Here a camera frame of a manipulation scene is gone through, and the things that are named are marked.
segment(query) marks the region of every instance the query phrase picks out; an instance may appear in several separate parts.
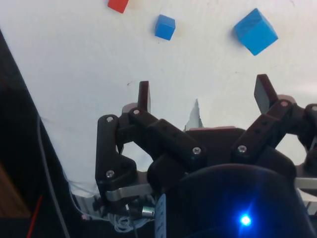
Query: red wire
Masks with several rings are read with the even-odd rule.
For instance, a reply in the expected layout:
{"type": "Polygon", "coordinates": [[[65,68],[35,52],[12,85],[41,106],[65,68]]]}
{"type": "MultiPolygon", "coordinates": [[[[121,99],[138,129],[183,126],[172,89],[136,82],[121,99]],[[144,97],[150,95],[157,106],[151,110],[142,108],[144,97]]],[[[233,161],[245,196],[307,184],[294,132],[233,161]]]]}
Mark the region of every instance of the red wire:
{"type": "Polygon", "coordinates": [[[35,211],[34,211],[33,216],[32,216],[31,225],[29,227],[28,235],[26,236],[26,238],[31,238],[32,231],[33,231],[33,228],[34,228],[34,225],[35,225],[35,221],[36,221],[36,217],[38,216],[38,213],[39,213],[39,210],[40,210],[40,206],[41,206],[41,203],[42,203],[42,199],[43,199],[43,195],[41,195],[39,197],[38,203],[36,204],[36,208],[35,208],[35,211]]]}

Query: small blue cube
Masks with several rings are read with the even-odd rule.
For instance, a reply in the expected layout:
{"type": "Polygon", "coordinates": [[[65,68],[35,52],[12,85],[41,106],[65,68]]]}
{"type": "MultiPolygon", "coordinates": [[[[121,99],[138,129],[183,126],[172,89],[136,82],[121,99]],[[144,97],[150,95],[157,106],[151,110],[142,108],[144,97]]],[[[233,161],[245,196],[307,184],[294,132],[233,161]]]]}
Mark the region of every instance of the small blue cube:
{"type": "Polygon", "coordinates": [[[175,20],[173,18],[159,15],[155,26],[155,36],[170,40],[175,30],[175,20]]]}
{"type": "Polygon", "coordinates": [[[234,26],[239,41],[256,56],[278,37],[271,24],[256,8],[234,26]]]}

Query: bolt head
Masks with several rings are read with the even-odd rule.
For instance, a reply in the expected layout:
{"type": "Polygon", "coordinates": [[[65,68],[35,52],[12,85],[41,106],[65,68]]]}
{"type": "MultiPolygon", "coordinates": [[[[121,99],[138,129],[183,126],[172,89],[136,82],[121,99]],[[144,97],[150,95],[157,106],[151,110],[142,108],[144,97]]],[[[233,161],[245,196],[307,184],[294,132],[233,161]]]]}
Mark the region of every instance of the bolt head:
{"type": "Polygon", "coordinates": [[[246,153],[247,152],[247,147],[245,145],[239,145],[238,146],[238,152],[239,153],[246,153]]]}
{"type": "Polygon", "coordinates": [[[195,147],[195,148],[193,149],[194,155],[199,155],[201,152],[202,152],[202,150],[201,150],[201,148],[199,148],[199,147],[195,147]]]}
{"type": "Polygon", "coordinates": [[[283,107],[287,107],[287,106],[288,106],[288,102],[283,101],[283,102],[281,102],[281,105],[282,105],[283,107]]]}
{"type": "Polygon", "coordinates": [[[112,178],[114,176],[114,171],[113,170],[109,170],[106,172],[106,177],[107,178],[112,178]]]}
{"type": "Polygon", "coordinates": [[[107,122],[112,122],[113,121],[113,117],[108,117],[106,120],[107,120],[107,122]]]}

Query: red cube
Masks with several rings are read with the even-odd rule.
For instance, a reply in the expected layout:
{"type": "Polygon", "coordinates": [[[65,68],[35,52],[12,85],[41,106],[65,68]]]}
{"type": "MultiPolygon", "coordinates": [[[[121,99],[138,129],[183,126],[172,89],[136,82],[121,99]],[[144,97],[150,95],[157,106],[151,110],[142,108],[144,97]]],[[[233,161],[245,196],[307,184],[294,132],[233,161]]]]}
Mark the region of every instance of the red cube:
{"type": "Polygon", "coordinates": [[[109,0],[108,7],[116,10],[120,13],[123,13],[127,7],[129,0],[109,0]]]}

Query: wire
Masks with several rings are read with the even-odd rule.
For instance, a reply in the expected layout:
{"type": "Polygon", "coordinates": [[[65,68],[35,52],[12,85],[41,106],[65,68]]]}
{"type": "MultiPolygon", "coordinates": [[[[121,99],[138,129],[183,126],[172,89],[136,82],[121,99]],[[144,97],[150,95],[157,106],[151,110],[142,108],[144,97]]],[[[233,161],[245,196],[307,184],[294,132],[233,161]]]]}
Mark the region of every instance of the wire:
{"type": "Polygon", "coordinates": [[[52,196],[52,199],[53,199],[53,203],[54,203],[57,215],[59,217],[60,224],[61,224],[62,229],[64,231],[65,237],[66,238],[70,238],[70,235],[69,235],[65,220],[63,218],[63,215],[61,213],[61,210],[60,210],[57,198],[56,198],[56,194],[54,192],[54,188],[53,188],[53,184],[52,184],[52,180],[51,180],[51,176],[50,176],[50,171],[49,171],[48,164],[47,164],[47,161],[46,161],[46,155],[45,155],[44,146],[43,146],[42,137],[41,137],[41,119],[40,119],[40,115],[37,116],[37,129],[36,129],[36,132],[37,132],[37,137],[38,137],[38,143],[39,143],[40,153],[41,153],[41,157],[42,157],[42,162],[43,162],[43,165],[44,165],[44,171],[45,171],[46,179],[47,179],[47,182],[48,182],[48,185],[49,185],[50,193],[51,193],[51,196],[52,196]]]}

